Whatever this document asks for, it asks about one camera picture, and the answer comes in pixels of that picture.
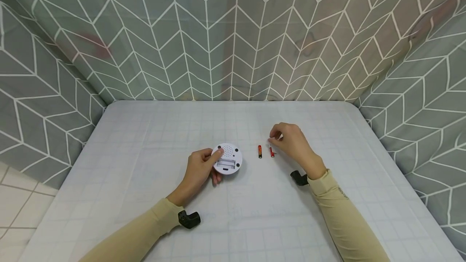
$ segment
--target white round device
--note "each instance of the white round device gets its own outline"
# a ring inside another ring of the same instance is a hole
[[[218,149],[223,149],[223,155],[214,163],[214,168],[218,173],[230,175],[241,168],[243,163],[243,154],[237,146],[229,143],[221,143],[212,151],[214,154]]]

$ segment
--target chevron pattern fabric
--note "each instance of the chevron pattern fabric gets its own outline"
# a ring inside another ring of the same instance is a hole
[[[15,0],[0,0],[0,163],[59,188],[105,103],[43,36]]]
[[[445,0],[18,1],[109,104],[353,102]]]
[[[464,4],[356,104],[466,259]]]

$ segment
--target hand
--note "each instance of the hand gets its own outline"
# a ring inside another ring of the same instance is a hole
[[[214,174],[212,166],[223,155],[223,149],[218,149],[212,155],[212,149],[203,149],[192,152],[188,158],[186,173],[180,185],[167,196],[167,199],[179,206],[184,206],[196,195],[205,183],[209,174],[212,174],[212,183],[216,185],[222,179],[220,174]]]
[[[295,160],[312,180],[319,179],[327,171],[322,158],[311,149],[297,125],[287,123],[274,125],[270,131],[269,143]]]

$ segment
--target beige sleeve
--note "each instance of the beige sleeve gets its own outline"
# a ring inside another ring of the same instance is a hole
[[[390,261],[376,235],[330,170],[317,180],[308,178],[307,182],[344,262]]]
[[[184,210],[164,198],[105,240],[97,244],[79,262],[139,262],[160,236],[171,231]]]

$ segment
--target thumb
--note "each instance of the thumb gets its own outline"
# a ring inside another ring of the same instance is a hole
[[[274,146],[277,146],[279,149],[282,149],[282,142],[277,139],[274,139],[273,137],[269,139],[269,143],[271,143]]]
[[[205,164],[208,165],[209,167],[212,167],[214,163],[217,162],[218,159],[220,159],[222,155],[223,155],[223,149],[218,149],[210,156],[209,160],[207,160]]]

